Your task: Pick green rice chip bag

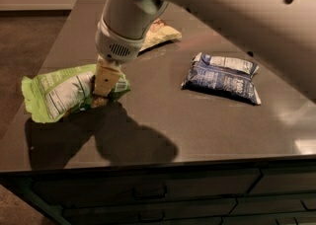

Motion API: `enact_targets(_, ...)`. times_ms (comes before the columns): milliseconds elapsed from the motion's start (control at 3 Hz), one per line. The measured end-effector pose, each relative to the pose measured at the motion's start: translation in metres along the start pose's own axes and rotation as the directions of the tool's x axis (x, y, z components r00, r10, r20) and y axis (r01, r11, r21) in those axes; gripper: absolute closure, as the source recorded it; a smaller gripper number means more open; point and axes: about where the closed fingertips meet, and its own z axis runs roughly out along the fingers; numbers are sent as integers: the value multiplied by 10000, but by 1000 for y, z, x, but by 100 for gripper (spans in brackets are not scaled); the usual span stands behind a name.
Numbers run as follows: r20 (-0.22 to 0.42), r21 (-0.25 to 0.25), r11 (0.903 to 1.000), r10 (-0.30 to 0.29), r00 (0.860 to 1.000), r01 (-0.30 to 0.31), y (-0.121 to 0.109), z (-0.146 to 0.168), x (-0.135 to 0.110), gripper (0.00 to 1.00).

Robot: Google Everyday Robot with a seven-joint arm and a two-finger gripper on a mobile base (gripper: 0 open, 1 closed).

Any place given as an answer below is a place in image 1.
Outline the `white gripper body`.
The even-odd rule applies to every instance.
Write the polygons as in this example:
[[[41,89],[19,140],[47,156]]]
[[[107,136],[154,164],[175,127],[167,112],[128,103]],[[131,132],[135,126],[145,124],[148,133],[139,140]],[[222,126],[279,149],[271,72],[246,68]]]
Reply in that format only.
[[[96,49],[108,61],[125,63],[137,57],[145,38],[142,19],[114,20],[101,18],[96,31]]]

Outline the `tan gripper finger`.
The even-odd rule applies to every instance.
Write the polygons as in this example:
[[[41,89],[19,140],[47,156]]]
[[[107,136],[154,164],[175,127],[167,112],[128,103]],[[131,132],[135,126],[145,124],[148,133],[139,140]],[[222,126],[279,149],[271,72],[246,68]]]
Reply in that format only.
[[[94,94],[106,97],[121,76],[121,65],[113,60],[106,60],[102,56],[98,56]]]

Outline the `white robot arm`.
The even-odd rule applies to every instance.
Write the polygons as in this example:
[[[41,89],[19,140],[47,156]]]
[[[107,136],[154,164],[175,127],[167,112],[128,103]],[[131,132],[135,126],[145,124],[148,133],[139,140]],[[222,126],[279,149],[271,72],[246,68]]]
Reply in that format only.
[[[134,59],[169,3],[316,99],[316,0],[107,0],[96,32],[98,53],[119,63]]]

